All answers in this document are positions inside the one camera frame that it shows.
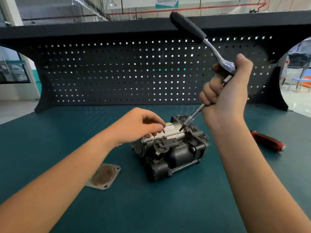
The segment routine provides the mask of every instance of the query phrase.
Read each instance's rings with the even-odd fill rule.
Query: workbench surface
[[[55,106],[0,125],[0,203],[133,107]],[[197,105],[142,107],[168,122]],[[311,118],[247,105],[245,120],[249,129],[286,144],[279,156],[261,150],[311,217]],[[210,137],[200,164],[149,183],[130,144],[117,147],[104,161],[122,169],[112,186],[105,191],[84,187],[51,232],[246,232],[201,114],[194,123]]]

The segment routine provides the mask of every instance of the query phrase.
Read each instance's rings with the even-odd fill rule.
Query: sign
[[[179,0],[155,0],[155,8],[178,8]]]

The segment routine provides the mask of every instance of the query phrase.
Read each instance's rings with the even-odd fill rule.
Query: red tool
[[[252,136],[254,137],[254,140],[256,141],[256,143],[261,144],[267,147],[268,149],[271,149],[276,152],[280,152],[280,151],[284,151],[286,148],[286,145],[283,142],[278,141],[277,139],[258,133],[256,131],[250,130],[250,132]]]

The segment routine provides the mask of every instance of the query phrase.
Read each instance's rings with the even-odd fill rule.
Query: air suspension compressor
[[[149,181],[170,177],[173,173],[200,162],[208,137],[194,124],[179,131],[188,116],[175,115],[166,123],[165,133],[132,143],[141,157]]]

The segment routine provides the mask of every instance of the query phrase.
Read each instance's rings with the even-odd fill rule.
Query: black foam grip
[[[206,38],[206,34],[183,15],[172,12],[169,18],[176,28],[187,34],[196,43],[202,43],[204,38]]]

